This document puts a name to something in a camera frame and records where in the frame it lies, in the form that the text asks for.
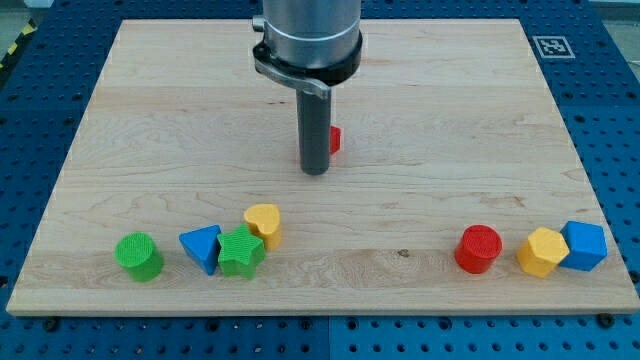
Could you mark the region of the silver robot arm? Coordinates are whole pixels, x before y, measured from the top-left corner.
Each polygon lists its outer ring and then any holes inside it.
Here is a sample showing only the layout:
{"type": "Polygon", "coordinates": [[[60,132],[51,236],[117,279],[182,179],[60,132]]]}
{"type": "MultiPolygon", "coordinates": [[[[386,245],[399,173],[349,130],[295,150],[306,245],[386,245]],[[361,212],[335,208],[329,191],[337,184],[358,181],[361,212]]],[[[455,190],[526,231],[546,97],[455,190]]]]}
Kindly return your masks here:
{"type": "Polygon", "coordinates": [[[263,0],[252,27],[255,69],[268,79],[327,100],[359,66],[359,0],[263,0]]]}

